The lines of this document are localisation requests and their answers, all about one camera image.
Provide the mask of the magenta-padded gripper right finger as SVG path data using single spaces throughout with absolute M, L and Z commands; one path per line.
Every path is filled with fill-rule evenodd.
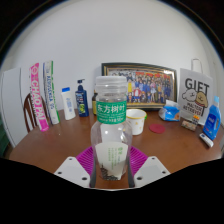
M 156 156 L 148 157 L 139 149 L 131 148 L 128 168 L 130 188 L 143 187 L 169 174 L 170 172 Z

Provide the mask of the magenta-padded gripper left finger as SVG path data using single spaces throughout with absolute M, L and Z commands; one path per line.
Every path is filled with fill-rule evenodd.
M 93 166 L 93 149 L 89 147 L 76 157 L 67 157 L 55 171 L 55 175 L 78 186 L 89 188 Z

